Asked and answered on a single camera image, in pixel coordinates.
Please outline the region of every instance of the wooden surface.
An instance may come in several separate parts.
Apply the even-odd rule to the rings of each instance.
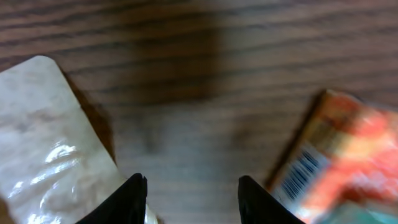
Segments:
[[[239,223],[327,87],[398,106],[392,0],[7,0],[0,70],[57,61],[166,223]]]

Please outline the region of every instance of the white barcode label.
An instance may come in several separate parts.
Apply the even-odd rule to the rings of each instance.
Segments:
[[[309,143],[302,146],[302,152],[289,164],[288,171],[272,195],[288,210],[294,212],[305,191],[314,178],[329,164],[328,159]]]

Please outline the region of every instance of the white plastic package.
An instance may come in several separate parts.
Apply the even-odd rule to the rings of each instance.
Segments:
[[[75,223],[124,181],[52,59],[0,73],[0,197],[15,223]]]

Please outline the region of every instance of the orange package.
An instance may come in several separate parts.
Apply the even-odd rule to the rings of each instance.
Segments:
[[[328,90],[269,192],[305,223],[344,200],[398,202],[398,113]]]

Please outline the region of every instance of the white packet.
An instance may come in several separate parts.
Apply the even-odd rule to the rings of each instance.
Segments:
[[[0,73],[0,197],[16,223],[75,223],[124,181],[52,59]]]

